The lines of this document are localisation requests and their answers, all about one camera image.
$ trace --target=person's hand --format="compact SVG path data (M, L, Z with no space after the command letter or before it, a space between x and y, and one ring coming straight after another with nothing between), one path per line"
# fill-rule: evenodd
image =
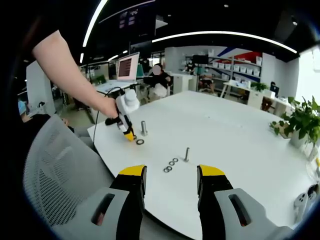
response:
M117 112L116 100L114 100L111 97L104 97L101 102L100 111L109 118L113 118L113 119L117 118L118 112Z

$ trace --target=metal bolt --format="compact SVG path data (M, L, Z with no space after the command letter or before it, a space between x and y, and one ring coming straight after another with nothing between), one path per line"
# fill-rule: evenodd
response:
M186 148L186 152L185 152L185 158L184 158L184 161L185 162L188 162L189 161L189 150L190 150L190 147L187 147Z
M148 131L147 131L147 127L146 127L146 122L145 121L141 121L141 128L142 128L142 135L143 136L147 136L148 135Z

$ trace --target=mesh office chair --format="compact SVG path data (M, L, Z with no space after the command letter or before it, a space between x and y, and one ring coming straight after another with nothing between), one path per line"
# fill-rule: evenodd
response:
M112 181L100 156L57 115L35 137L23 174L26 196L51 227L67 223L77 205Z

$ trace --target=person's arm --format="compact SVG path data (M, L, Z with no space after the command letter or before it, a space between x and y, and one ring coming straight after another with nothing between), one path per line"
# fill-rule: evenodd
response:
M115 100L103 97L81 74L59 31L38 43L32 54L47 77L64 92L108 117L118 116Z

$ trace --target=computer monitor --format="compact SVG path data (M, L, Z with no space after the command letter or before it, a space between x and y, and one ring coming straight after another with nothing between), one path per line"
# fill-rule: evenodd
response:
M139 63L139 52L119 59L117 80L135 82Z
M271 85L270 86L270 91L275 92L275 96L277 97L279 94L279 87L275 86L275 85Z

